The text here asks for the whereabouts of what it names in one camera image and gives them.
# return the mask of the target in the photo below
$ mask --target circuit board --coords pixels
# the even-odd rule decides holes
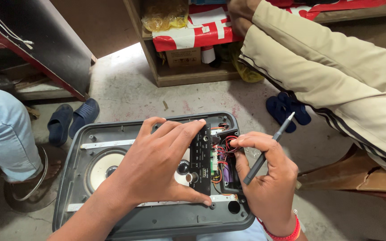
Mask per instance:
[[[206,124],[190,144],[190,173],[196,173],[198,180],[190,187],[205,195],[211,195],[211,131]]]

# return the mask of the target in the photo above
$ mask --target plastic bag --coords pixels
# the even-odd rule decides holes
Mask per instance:
[[[142,17],[144,27],[152,32],[182,28],[187,24],[189,5],[186,0],[147,0]]]
[[[261,76],[254,70],[249,69],[242,63],[238,61],[239,55],[241,54],[241,48],[244,44],[244,41],[233,42],[229,44],[229,53],[232,64],[235,66],[241,78],[249,83],[259,82],[263,80],[265,77]]]

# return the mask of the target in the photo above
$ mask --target red thread bracelet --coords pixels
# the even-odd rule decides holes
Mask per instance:
[[[261,222],[259,220],[258,217],[256,217],[257,221],[260,222],[260,224],[263,226],[263,228],[265,229],[266,233],[274,240],[274,241],[295,241],[299,235],[300,235],[300,223],[299,223],[299,219],[297,218],[297,215],[296,215],[296,227],[294,228],[294,232],[292,234],[290,234],[289,236],[287,237],[277,237],[271,233],[269,233],[269,231],[266,229],[265,227],[265,224],[263,222]]]

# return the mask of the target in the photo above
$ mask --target blue slipper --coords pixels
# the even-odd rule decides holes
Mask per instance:
[[[92,124],[99,115],[98,102],[92,98],[88,98],[80,108],[74,111],[74,120],[69,128],[69,137],[74,138],[77,131],[85,125]]]
[[[285,104],[282,103],[276,96],[271,96],[266,101],[266,109],[280,126],[284,123],[285,119],[288,118],[292,113],[286,111],[285,107]],[[285,132],[292,133],[295,130],[296,124],[291,122]]]
[[[311,118],[306,112],[304,104],[293,100],[284,92],[278,94],[278,99],[287,106],[287,112],[295,112],[294,118],[299,124],[304,126],[310,123]]]
[[[48,142],[54,146],[63,145],[68,139],[68,127],[72,120],[72,107],[63,104],[56,109],[47,123],[50,132]]]

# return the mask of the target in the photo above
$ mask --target hand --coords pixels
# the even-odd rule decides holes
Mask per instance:
[[[285,155],[281,145],[272,136],[250,132],[230,142],[233,147],[252,147],[265,151],[269,172],[255,177],[249,185],[243,180],[250,168],[244,153],[236,152],[236,170],[248,205],[255,216],[265,224],[267,230],[278,237],[287,237],[296,227],[292,212],[294,189],[297,180],[297,165]]]
[[[153,134],[157,123],[163,123]],[[114,210],[143,202],[188,201],[211,205],[211,198],[175,181],[174,173],[205,120],[181,124],[153,117],[144,121],[120,166],[96,190],[106,192]]]

